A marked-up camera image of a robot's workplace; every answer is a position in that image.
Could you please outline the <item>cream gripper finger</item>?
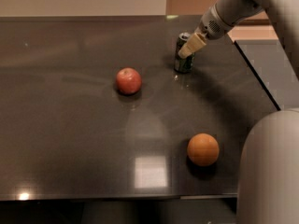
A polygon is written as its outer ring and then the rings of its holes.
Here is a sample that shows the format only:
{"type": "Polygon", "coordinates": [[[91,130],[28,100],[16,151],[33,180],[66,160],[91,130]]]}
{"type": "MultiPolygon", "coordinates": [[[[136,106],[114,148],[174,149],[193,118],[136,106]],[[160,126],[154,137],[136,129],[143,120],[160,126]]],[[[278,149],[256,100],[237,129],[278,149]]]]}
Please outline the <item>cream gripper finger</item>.
{"type": "Polygon", "coordinates": [[[193,53],[202,49],[206,45],[206,38],[200,33],[193,33],[187,39],[187,42],[181,47],[178,52],[178,56],[181,59],[186,59],[193,53]]]}

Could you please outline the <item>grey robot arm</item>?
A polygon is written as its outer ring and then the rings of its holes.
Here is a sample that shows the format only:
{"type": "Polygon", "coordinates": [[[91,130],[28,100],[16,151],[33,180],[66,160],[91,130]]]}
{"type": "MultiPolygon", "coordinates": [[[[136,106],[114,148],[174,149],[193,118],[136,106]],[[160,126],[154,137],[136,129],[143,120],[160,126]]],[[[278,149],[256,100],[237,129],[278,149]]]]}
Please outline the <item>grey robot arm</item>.
{"type": "MultiPolygon", "coordinates": [[[[299,75],[299,0],[218,0],[178,52],[182,59],[240,21],[264,11],[292,70],[299,75]]],[[[299,224],[299,111],[272,113],[251,129],[243,146],[236,224],[299,224]]]]}

